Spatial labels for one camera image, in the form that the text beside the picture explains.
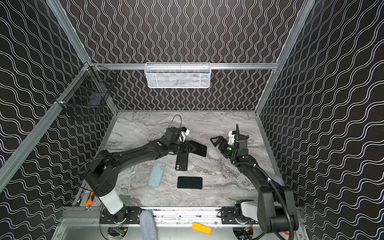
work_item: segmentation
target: marble surface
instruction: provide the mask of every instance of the marble surface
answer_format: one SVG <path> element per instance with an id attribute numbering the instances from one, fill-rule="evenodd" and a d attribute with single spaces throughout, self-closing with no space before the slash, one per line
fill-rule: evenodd
<path id="1" fill-rule="evenodd" d="M 254 199 L 257 191 L 237 168 L 230 164 L 210 142 L 211 137 L 224 136 L 235 130 L 249 135 L 249 153 L 259 165 L 273 172 L 253 112 L 120 112 L 106 149 L 124 151 L 161 137 L 173 116 L 182 117 L 182 125 L 190 130 L 188 140 L 207 146 L 207 157 L 189 154 L 188 170 L 176 171 L 176 156 L 165 156 L 156 161 L 166 164 L 159 188 L 147 186 L 154 161 L 125 169 L 119 174 L 116 190 L 127 205 L 138 206 L 232 206 L 236 200 Z M 179 126 L 176 117 L 173 126 Z M 203 178 L 203 189 L 178 189 L 178 176 Z"/>

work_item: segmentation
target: black wire basket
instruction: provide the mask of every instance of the black wire basket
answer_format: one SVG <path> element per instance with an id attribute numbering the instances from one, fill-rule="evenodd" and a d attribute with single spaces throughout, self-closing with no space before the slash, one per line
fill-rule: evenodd
<path id="1" fill-rule="evenodd" d="M 67 116 L 75 120 L 98 120 L 117 76 L 115 71 L 91 66 L 65 99 L 58 103 L 66 110 Z"/>

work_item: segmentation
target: gray foam cover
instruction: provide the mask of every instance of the gray foam cover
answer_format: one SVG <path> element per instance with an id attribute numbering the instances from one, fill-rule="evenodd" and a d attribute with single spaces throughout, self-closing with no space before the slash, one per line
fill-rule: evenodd
<path id="1" fill-rule="evenodd" d="M 153 213 L 149 210 L 141 212 L 139 221 L 143 240 L 157 240 L 157 230 Z"/>

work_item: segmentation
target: smartphone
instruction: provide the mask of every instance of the smartphone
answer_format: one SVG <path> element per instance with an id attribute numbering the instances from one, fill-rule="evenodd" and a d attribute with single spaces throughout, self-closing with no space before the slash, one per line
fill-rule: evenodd
<path id="1" fill-rule="evenodd" d="M 203 189 L 203 178 L 180 176 L 177 178 L 177 188 Z"/>

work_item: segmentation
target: black phone case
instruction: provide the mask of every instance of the black phone case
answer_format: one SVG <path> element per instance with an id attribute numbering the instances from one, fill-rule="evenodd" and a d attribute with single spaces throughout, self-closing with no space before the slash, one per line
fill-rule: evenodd
<path id="1" fill-rule="evenodd" d="M 176 171 L 186 171 L 188 168 L 188 153 L 178 154 L 176 157 Z"/>

